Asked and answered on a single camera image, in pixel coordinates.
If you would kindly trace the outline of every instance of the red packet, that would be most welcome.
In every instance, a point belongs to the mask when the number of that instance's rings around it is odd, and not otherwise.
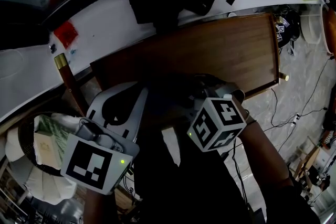
[[[66,21],[54,31],[55,36],[62,42],[65,49],[67,49],[78,33],[70,21]]]

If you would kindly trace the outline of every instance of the black pants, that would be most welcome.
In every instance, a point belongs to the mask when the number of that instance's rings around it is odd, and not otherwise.
[[[134,162],[135,191],[143,198],[142,223],[250,223],[240,191],[217,151],[202,153],[186,134],[175,129],[178,167],[161,132],[141,133]]]

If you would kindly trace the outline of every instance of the white table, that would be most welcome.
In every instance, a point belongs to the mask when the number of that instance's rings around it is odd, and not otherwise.
[[[230,6],[226,0],[215,0],[206,16],[183,10],[179,20],[180,24],[185,24],[235,10],[303,3],[318,4],[319,1],[235,0]],[[152,24],[137,24],[129,0],[98,0],[73,16],[71,21],[79,34],[72,45],[77,51],[70,59],[74,74],[105,55],[155,34]],[[24,67],[20,73],[0,80],[0,122],[37,96],[62,84],[54,57],[65,50],[54,35],[51,36],[50,43],[57,45],[57,51],[53,55],[47,45],[18,49],[24,57]]]

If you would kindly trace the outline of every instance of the wooden tabletop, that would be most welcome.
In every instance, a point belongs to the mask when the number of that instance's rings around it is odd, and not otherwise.
[[[103,90],[171,72],[210,73],[234,82],[246,97],[279,82],[271,14],[233,17],[155,35],[91,64]]]

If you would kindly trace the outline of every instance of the black basket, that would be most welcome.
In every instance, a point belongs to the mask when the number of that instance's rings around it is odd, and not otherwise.
[[[39,165],[36,163],[36,156],[34,150],[34,118],[41,114],[46,116],[51,116],[52,113],[57,112],[42,112],[31,115],[22,120],[18,129],[18,138],[21,149],[27,158],[34,164],[37,168],[53,176],[61,176],[61,171],[56,170],[47,165]]]

